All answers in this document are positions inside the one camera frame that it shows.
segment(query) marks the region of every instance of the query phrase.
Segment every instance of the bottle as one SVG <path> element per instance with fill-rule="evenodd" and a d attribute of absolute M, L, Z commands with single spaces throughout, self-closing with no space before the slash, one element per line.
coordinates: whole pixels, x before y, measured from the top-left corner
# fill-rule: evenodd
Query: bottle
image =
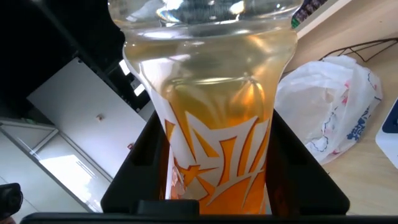
<path fill-rule="evenodd" d="M 268 213 L 266 154 L 302 0 L 109 0 L 183 190 L 201 214 Z"/>

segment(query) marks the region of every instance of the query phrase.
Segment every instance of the white wall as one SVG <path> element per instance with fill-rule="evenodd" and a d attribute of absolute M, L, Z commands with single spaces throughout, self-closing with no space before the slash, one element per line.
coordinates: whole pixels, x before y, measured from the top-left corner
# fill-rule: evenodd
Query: white wall
<path fill-rule="evenodd" d="M 78 58 L 28 100 L 112 177 L 146 124 Z M 99 114 L 102 122 L 96 120 Z"/>
<path fill-rule="evenodd" d="M 54 136 L 37 152 L 37 155 L 40 162 L 47 161 L 42 164 L 78 198 L 91 205 L 97 212 L 102 212 L 100 201 L 111 182 L 91 166 L 61 135 Z M 71 159 L 70 162 L 64 163 L 68 166 L 67 172 L 58 165 L 59 159 L 66 157 Z M 56 164 L 49 166 L 51 160 L 55 160 Z"/>
<path fill-rule="evenodd" d="M 138 112 L 138 114 L 145 121 L 148 121 L 149 118 L 154 113 L 154 111 L 155 111 L 155 107 L 154 107 L 154 104 L 152 103 L 152 100 L 151 100 Z"/>
<path fill-rule="evenodd" d="M 0 133 L 0 181 L 21 185 L 25 200 L 16 222 L 33 212 L 87 212 L 32 159 Z"/>
<path fill-rule="evenodd" d="M 25 144 L 28 148 L 33 149 L 36 147 L 45 137 L 47 137 L 53 129 L 50 128 L 27 128 L 20 126 L 2 126 L 8 134 L 14 139 L 20 139 L 21 143 Z"/>

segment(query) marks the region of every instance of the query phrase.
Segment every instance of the desk surface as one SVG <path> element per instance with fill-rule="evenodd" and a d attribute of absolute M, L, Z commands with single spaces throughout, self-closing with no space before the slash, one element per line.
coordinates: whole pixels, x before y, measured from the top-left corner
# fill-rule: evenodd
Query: desk surface
<path fill-rule="evenodd" d="M 368 62 L 381 79 L 383 100 L 359 142 L 323 166 L 351 202 L 351 215 L 398 215 L 398 169 L 375 142 L 381 124 L 398 97 L 398 47 Z"/>

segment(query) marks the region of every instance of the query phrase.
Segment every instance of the drink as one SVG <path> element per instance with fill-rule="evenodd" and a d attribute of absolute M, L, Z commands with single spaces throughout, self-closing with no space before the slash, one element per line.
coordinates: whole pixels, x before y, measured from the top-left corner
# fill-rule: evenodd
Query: drink
<path fill-rule="evenodd" d="M 127 39 L 185 184 L 201 213 L 264 213 L 265 158 L 277 83 L 296 33 Z"/>

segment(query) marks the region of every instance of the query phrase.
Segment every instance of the white plastic bag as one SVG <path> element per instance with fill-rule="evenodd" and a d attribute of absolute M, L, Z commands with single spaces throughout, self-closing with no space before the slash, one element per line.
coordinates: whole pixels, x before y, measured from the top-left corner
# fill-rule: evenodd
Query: white plastic bag
<path fill-rule="evenodd" d="M 382 99 L 380 79 L 347 56 L 309 62 L 283 78 L 275 109 L 320 164 L 358 141 Z"/>

